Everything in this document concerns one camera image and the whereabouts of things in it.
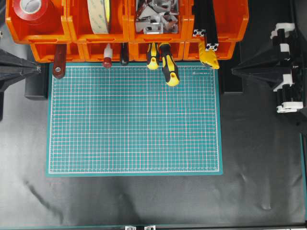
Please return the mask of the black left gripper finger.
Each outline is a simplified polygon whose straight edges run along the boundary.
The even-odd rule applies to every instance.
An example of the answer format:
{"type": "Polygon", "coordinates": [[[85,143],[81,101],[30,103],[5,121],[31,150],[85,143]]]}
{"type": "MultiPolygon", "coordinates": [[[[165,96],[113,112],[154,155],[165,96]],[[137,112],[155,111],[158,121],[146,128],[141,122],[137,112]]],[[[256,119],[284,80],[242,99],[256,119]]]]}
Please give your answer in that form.
{"type": "Polygon", "coordinates": [[[41,74],[41,71],[31,71],[31,72],[17,72],[17,73],[0,73],[0,92],[5,92],[6,89],[27,77],[35,76],[41,74]]]}
{"type": "Polygon", "coordinates": [[[3,49],[0,50],[1,72],[40,72],[41,67],[31,61],[19,58],[3,49]]]}

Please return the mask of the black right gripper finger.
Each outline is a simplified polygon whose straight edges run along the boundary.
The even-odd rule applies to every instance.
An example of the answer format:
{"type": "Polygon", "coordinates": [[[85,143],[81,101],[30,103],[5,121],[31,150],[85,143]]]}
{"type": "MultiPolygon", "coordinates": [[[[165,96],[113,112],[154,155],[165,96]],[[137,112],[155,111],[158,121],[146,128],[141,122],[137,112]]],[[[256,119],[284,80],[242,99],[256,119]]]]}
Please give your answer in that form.
{"type": "Polygon", "coordinates": [[[248,60],[231,69],[233,75],[275,88],[283,81],[284,60],[248,60]]]}

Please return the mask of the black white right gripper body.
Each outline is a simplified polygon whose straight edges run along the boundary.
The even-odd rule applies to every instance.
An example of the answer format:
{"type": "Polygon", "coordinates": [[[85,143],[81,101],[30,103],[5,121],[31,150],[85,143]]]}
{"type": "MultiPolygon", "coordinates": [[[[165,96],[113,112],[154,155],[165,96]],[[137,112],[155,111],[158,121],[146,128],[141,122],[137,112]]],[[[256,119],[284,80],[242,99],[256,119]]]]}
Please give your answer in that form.
{"type": "Polygon", "coordinates": [[[281,82],[273,88],[273,91],[277,93],[276,110],[278,113],[295,113],[303,108],[303,99],[300,95],[301,86],[296,75],[299,65],[292,63],[295,45],[291,35],[294,31],[294,23],[277,23],[275,30],[271,32],[273,46],[282,56],[277,65],[281,74],[281,82]]]}

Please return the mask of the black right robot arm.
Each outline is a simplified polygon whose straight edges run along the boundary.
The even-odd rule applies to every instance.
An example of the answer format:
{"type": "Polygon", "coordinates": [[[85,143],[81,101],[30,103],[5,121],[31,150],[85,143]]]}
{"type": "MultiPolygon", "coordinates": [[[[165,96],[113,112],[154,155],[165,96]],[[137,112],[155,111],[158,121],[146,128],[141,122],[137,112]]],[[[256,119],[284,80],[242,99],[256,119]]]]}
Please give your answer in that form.
{"type": "Polygon", "coordinates": [[[307,134],[307,2],[291,0],[290,22],[277,23],[272,47],[231,69],[232,74],[269,86],[276,112],[307,134]]]}

